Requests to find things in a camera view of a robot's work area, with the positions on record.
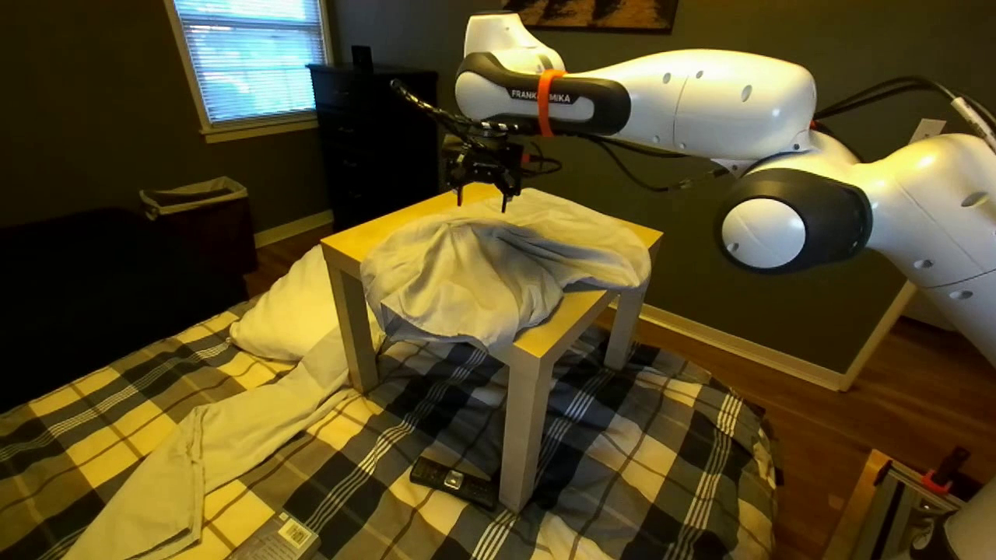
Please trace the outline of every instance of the window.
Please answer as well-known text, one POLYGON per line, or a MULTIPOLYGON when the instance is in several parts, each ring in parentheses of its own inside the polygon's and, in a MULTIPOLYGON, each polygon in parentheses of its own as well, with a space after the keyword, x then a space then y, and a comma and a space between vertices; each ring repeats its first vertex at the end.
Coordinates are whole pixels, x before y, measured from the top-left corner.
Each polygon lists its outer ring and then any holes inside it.
POLYGON ((166 0, 209 141, 315 124, 323 0, 166 0))

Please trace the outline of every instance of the black cable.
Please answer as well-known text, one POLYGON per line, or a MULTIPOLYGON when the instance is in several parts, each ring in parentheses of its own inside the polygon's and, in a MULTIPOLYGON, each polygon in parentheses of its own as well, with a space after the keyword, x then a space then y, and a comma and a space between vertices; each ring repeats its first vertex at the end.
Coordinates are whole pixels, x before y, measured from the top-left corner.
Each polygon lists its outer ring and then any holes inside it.
POLYGON ((962 97, 989 128, 996 128, 996 115, 983 107, 983 103, 976 103, 976 101, 972 101, 972 97, 962 97))
POLYGON ((420 101, 416 92, 411 92, 399 77, 389 82, 389 88, 411 103, 413 110, 428 111, 440 128, 471 141, 471 132, 479 128, 479 123, 471 123, 463 115, 446 111, 428 101, 420 101))
POLYGON ((616 141, 604 141, 604 137, 581 137, 594 145, 600 145, 612 164, 641 191, 652 191, 652 194, 674 194, 674 191, 684 191, 682 183, 652 183, 644 178, 639 178, 624 158, 616 151, 629 151, 629 152, 641 152, 641 156, 657 156, 657 158, 684 158, 682 152, 657 152, 657 151, 644 151, 644 145, 633 145, 633 144, 616 144, 616 141))
POLYGON ((528 163, 520 169, 522 178, 556 175, 562 169, 562 163, 544 156, 540 144, 528 144, 528 151, 528 163))
POLYGON ((901 97, 901 92, 908 92, 908 90, 935 90, 935 92, 944 92, 947 101, 957 101, 957 92, 936 82, 928 82, 921 75, 901 75, 901 77, 888 77, 888 82, 878 82, 865 90, 855 90, 852 97, 844 97, 825 110, 817 111, 817 119, 832 119, 832 115, 840 115, 840 111, 852 111, 860 107, 869 107, 869 103, 880 103, 888 97, 901 97))

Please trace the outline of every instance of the plaid bedspread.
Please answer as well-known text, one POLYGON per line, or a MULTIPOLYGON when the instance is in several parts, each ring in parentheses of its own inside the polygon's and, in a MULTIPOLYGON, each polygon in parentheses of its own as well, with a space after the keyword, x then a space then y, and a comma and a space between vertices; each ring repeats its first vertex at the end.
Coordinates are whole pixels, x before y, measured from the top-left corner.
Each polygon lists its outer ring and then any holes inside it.
MULTIPOLYGON (((0 418, 0 557, 63 557, 191 407, 288 371, 229 342, 236 313, 0 418)), ((499 476, 504 366, 471 344, 389 344, 371 395, 345 390, 323 421, 204 495, 186 557, 274 557, 274 534, 309 557, 769 557, 774 468, 762 418, 698 365, 648 344, 624 374, 604 371, 604 342, 588 329, 553 371, 522 515, 407 478, 422 455, 499 476)))

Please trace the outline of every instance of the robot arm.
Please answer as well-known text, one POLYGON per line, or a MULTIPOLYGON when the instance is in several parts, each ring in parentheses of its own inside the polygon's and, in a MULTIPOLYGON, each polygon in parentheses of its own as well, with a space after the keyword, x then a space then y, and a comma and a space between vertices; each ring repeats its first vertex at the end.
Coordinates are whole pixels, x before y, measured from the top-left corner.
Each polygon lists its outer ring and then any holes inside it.
POLYGON ((674 49, 568 75, 513 12, 471 19, 456 97, 476 123, 598 133, 726 169, 807 152, 817 111, 807 70, 752 53, 674 49))
POLYGON ((994 115, 954 97, 976 133, 944 133, 860 163, 812 132, 817 84, 800 67, 733 49, 674 49, 568 75, 520 15, 472 15, 442 115, 468 145, 450 181, 520 194, 520 133, 588 133, 709 158, 739 175, 723 204, 733 262, 781 273, 888 255, 996 365, 994 115))

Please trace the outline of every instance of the wooden floor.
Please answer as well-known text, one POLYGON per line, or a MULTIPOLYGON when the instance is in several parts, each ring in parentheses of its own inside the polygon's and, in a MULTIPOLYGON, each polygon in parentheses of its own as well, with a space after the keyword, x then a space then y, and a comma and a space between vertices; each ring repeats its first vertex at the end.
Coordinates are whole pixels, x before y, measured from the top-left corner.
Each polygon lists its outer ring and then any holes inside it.
MULTIPOLYGON (((267 290, 326 230, 263 249, 249 294, 267 290)), ((962 474, 996 476, 996 366, 962 337, 901 321, 844 395, 723 356, 699 342, 641 327, 644 342, 673 350, 762 405, 783 474, 777 560, 823 557, 873 448, 928 471, 957 446, 972 452, 962 474)))

